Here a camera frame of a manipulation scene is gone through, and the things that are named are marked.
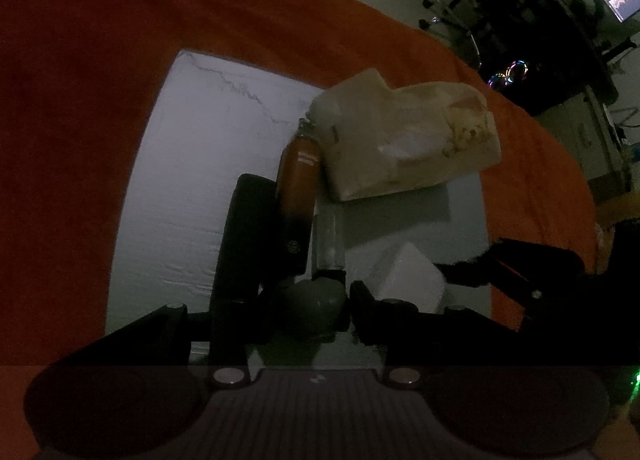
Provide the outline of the clear glitter tube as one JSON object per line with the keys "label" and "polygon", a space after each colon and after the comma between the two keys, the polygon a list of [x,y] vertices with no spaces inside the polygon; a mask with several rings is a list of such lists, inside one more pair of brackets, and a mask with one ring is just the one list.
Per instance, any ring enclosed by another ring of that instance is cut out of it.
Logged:
{"label": "clear glitter tube", "polygon": [[344,211],[337,203],[322,203],[312,228],[312,271],[344,271]]}

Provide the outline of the brown small bottle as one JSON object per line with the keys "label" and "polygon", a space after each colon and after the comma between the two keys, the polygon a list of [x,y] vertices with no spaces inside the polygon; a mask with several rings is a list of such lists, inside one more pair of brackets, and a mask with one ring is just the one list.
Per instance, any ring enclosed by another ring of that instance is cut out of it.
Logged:
{"label": "brown small bottle", "polygon": [[277,204],[283,213],[312,217],[321,158],[314,125],[300,118],[296,132],[283,150],[278,170]]}

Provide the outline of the white small box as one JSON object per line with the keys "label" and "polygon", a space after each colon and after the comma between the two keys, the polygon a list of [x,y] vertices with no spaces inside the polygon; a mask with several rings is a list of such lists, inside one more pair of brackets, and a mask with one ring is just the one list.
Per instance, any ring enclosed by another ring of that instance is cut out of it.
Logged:
{"label": "white small box", "polygon": [[440,270],[413,244],[385,250],[366,280],[377,300],[412,303],[422,313],[437,312],[446,289]]}

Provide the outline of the rgb lit computer case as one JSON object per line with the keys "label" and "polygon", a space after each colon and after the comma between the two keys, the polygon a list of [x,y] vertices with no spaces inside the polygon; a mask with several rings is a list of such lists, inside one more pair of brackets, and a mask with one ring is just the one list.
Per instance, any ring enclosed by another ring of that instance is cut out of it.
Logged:
{"label": "rgb lit computer case", "polygon": [[488,87],[494,90],[512,88],[524,81],[529,73],[526,61],[513,61],[503,72],[496,72],[487,81]]}

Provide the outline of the black office chair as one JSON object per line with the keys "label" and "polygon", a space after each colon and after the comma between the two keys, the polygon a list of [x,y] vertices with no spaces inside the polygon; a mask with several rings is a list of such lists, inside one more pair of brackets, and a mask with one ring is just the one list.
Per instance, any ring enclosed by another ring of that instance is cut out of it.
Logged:
{"label": "black office chair", "polygon": [[423,0],[422,6],[419,29],[445,44],[465,64],[480,70],[483,26],[476,0]]}

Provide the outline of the white paper sheet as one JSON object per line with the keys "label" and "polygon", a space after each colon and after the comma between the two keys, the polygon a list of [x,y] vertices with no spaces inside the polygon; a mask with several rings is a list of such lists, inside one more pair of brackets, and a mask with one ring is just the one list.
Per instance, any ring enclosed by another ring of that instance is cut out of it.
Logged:
{"label": "white paper sheet", "polygon": [[[193,52],[160,89],[129,180],[106,310],[115,331],[160,306],[206,310],[231,195],[244,173],[273,177],[319,89]],[[480,179],[344,206],[349,279],[411,243],[436,263],[475,257],[489,238]]]}

